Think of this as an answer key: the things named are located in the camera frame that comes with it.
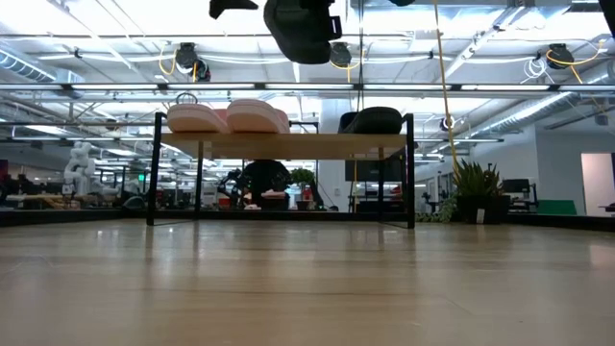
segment pink pad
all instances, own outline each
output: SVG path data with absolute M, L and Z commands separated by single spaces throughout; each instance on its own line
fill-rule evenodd
M 212 110 L 203 105 L 175 105 L 167 113 L 166 121 L 174 133 L 203 132 L 227 134 L 226 111 Z
M 229 130 L 234 133 L 288 134 L 286 113 L 259 100 L 232 101 L 227 109 Z

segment shelf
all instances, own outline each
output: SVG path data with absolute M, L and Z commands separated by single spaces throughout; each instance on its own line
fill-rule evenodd
M 386 159 L 406 146 L 404 135 L 350 134 L 164 134 L 162 143 L 206 159 L 364 160 Z

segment yellow cable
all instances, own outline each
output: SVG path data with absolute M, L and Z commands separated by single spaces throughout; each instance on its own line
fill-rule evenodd
M 591 61 L 595 60 L 598 57 L 598 55 L 600 54 L 600 50 L 602 48 L 603 48 L 603 43 L 600 42 L 600 45 L 598 46 L 598 50 L 596 51 L 596 55 L 594 55 L 593 57 L 591 57 L 591 58 L 589 58 L 587 60 L 584 60 L 582 62 L 561 62 L 559 60 L 555 60 L 555 59 L 551 58 L 551 53 L 553 52 L 553 50 L 549 50 L 547 52 L 547 59 L 549 59 L 552 62 L 557 62 L 559 64 L 563 64 L 563 65 L 566 65 L 566 66 L 579 66 L 579 65 L 582 65 L 584 63 L 588 63 L 588 62 L 591 62 Z
M 350 70 L 355 69 L 359 65 L 361 65 L 361 61 L 363 60 L 363 58 L 365 58 L 365 51 L 362 52 L 361 59 L 354 66 L 342 67 L 342 66 L 338 66 L 338 65 L 334 64 L 333 62 L 331 62 L 331 65 L 333 67 L 335 67 L 335 68 L 346 70 L 346 75 L 348 76 L 348 83 L 350 83 Z
M 575 77 L 577 77 L 577 80 L 579 83 L 583 84 L 583 80 L 580 78 L 577 69 L 574 66 L 570 66 L 570 69 L 573 70 L 573 73 L 575 74 Z
M 177 58 L 177 49 L 173 52 L 173 66 L 171 67 L 171 72 L 169 72 L 164 69 L 164 66 L 162 66 L 162 53 L 164 53 L 165 46 L 166 46 L 166 43 L 164 43 L 164 45 L 160 49 L 160 57 L 158 59 L 158 66 L 160 67 L 160 71 L 162 71 L 162 73 L 164 73 L 167 76 L 170 76 L 173 74 L 173 72 L 175 72 L 175 59 Z
M 446 73 L 444 72 L 444 57 L 442 56 L 442 38 L 440 35 L 440 19 L 438 14 L 438 0 L 433 0 L 435 9 L 435 30 L 438 37 L 438 55 L 440 57 L 440 74 L 442 75 L 442 91 L 444 92 L 444 112 L 446 113 L 446 123 L 449 132 L 449 143 L 451 144 L 451 152 L 453 154 L 453 171 L 457 173 L 457 150 L 455 149 L 455 136 L 453 135 L 453 120 L 449 112 L 449 94 L 446 89 Z

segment wooden floor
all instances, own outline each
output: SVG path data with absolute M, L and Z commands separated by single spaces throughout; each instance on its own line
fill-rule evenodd
M 143 220 L 0 229 L 0 345 L 615 345 L 615 236 Z

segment potted plant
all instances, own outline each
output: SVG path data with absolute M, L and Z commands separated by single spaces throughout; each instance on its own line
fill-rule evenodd
M 496 166 L 483 170 L 464 160 L 455 172 L 457 208 L 468 223 L 499 224 L 508 213 L 510 197 L 504 195 Z
M 303 199 L 306 186 L 314 182 L 314 173 L 304 168 L 295 168 L 290 172 L 292 182 L 301 189 L 300 199 L 297 201 L 297 210 L 307 210 L 309 201 Z

